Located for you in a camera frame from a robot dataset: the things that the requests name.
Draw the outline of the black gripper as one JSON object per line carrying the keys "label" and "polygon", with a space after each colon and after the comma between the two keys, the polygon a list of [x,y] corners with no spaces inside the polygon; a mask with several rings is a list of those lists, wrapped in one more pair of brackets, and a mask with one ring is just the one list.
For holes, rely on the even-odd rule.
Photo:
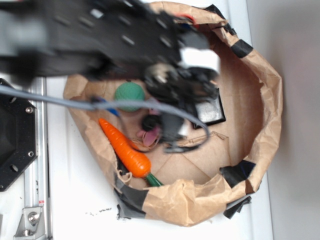
{"label": "black gripper", "polygon": [[161,127],[160,142],[166,153],[185,153],[197,150],[200,144],[182,146],[184,120],[193,122],[205,132],[209,129],[197,112],[201,104],[214,105],[219,101],[219,89],[212,82],[219,74],[214,65],[216,54],[210,50],[206,37],[185,16],[165,11],[148,11],[144,15],[147,33],[142,79],[147,91],[159,101],[159,117],[148,117],[143,122]]}

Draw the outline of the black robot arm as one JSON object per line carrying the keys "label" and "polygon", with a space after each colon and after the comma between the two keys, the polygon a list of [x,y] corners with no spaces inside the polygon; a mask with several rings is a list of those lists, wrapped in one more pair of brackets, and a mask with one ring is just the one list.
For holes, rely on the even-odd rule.
{"label": "black robot arm", "polygon": [[184,120],[208,127],[196,105],[219,96],[217,70],[195,62],[212,54],[189,18],[154,11],[139,0],[3,0],[0,3],[0,70],[19,79],[80,74],[89,80],[139,79],[155,102],[115,100],[62,105],[98,110],[158,110],[143,127],[160,126],[166,153],[184,153]]}

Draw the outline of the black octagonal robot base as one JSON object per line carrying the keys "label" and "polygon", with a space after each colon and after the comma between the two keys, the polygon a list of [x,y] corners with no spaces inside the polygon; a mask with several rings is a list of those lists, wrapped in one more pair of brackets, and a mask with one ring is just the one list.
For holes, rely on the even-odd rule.
{"label": "black octagonal robot base", "polygon": [[5,192],[37,157],[37,108],[0,95],[0,191]]}

